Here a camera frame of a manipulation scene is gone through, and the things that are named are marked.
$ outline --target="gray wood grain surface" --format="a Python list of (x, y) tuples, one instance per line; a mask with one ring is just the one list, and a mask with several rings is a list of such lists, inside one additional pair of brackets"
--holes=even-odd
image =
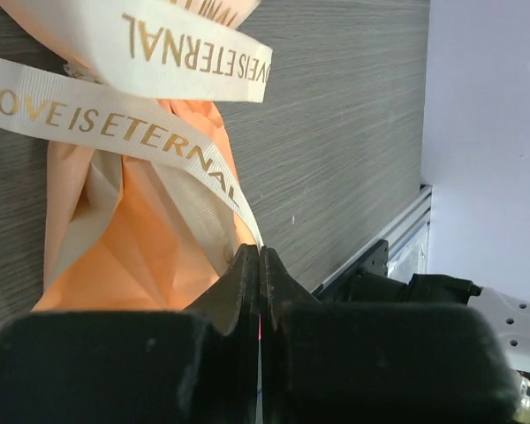
[[(429, 0), (263, 0), (264, 104), (221, 104), (267, 244), (312, 289), (414, 199)], [(0, 10), (0, 57), (62, 72)], [(44, 141), (0, 130), (0, 326), (39, 298)]]

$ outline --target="orange bag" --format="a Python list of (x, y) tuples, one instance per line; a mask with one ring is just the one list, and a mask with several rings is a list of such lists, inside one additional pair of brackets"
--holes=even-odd
[[(76, 60), (15, 0), (0, 5), (38, 41)], [(214, 141), (237, 179), (212, 102), (158, 102)], [(181, 309), (218, 278), (150, 162), (51, 141), (47, 190), (45, 290), (35, 310)], [(230, 219), (238, 245), (254, 244), (242, 220)]]

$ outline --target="gift bag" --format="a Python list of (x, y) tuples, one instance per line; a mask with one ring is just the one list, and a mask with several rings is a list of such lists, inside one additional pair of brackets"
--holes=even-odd
[(211, 102), (263, 99), (271, 49), (234, 29), (256, 5), (0, 0), (68, 62), (0, 59), (0, 127), (51, 140), (35, 309), (180, 309), (262, 245)]

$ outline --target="metal bracket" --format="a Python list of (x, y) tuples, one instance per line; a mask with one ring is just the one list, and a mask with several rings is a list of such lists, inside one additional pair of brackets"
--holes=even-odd
[(353, 286), (358, 280), (359, 273), (368, 272), (377, 276), (387, 276), (388, 261), (389, 243), (387, 240), (379, 240), (330, 285), (321, 284), (312, 294), (323, 303), (347, 302), (352, 298)]

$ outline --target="white wall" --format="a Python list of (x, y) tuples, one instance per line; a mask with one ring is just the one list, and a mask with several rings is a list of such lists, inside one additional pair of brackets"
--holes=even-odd
[(530, 301), (530, 0), (432, 0), (428, 272)]

